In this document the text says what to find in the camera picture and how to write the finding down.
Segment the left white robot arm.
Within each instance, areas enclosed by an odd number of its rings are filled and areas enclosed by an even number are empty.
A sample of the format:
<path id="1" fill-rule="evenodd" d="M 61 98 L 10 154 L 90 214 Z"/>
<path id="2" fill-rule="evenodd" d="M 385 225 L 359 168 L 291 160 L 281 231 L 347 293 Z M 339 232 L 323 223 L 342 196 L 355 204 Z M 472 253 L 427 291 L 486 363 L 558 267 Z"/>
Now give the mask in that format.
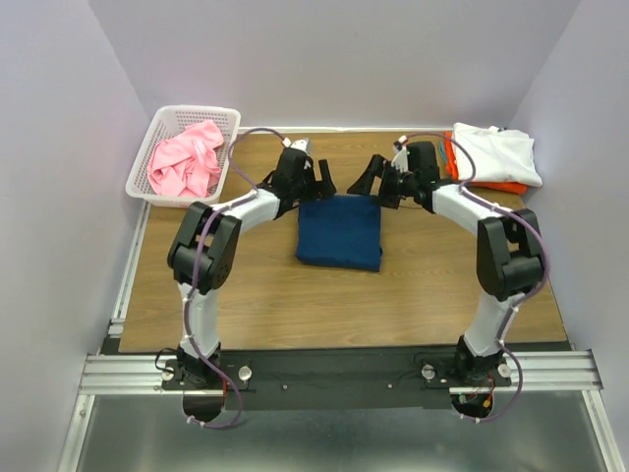
<path id="1" fill-rule="evenodd" d="M 218 293 L 234 263 L 240 236 L 299 204 L 336 193 L 326 160 L 311 158 L 308 139 L 286 140 L 276 168 L 243 197 L 218 206 L 193 203 L 167 256 L 182 297 L 183 333 L 166 384 L 194 389 L 228 384 L 219 367 Z"/>

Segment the dark blue printed t-shirt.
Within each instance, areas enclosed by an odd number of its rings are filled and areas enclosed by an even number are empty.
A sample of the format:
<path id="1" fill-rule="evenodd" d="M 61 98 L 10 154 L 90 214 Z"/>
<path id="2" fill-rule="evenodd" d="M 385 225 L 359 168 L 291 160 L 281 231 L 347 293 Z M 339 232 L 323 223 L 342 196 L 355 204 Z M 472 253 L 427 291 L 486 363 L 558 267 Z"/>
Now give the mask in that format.
<path id="1" fill-rule="evenodd" d="M 369 197 L 335 196 L 298 211 L 296 259 L 309 266 L 380 271 L 381 208 Z"/>

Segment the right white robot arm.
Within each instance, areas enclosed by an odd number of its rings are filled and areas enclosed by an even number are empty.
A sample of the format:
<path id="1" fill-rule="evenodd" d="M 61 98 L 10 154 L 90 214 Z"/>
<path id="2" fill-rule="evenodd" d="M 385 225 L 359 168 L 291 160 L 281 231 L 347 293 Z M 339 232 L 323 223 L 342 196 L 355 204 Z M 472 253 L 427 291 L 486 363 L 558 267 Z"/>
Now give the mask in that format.
<path id="1" fill-rule="evenodd" d="M 497 370 L 505 335 L 520 306 L 547 281 L 537 217 L 526 208 L 493 204 L 441 177 L 430 142 L 401 138 L 395 149 L 393 159 L 373 155 L 348 192 L 389 208 L 410 198 L 475 236 L 476 275 L 483 292 L 473 322 L 457 343 L 451 372 L 461 384 L 476 384 Z"/>

